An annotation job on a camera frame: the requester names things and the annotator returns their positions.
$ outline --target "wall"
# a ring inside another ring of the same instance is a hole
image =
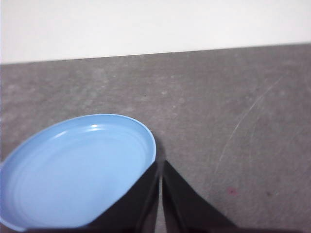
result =
[[[3,0],[1,61],[311,42],[309,0]]]

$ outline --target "red spot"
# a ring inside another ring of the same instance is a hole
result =
[[[234,188],[234,187],[228,187],[227,192],[228,192],[228,194],[230,194],[232,196],[237,195],[237,193],[238,193],[236,188]]]

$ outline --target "gray floor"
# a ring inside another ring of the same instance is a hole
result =
[[[311,229],[311,45],[5,65],[1,99],[2,159],[59,121],[124,114],[239,226]]]

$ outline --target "white wall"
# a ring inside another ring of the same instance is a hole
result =
[[[310,0],[2,0],[1,61],[311,42]]]

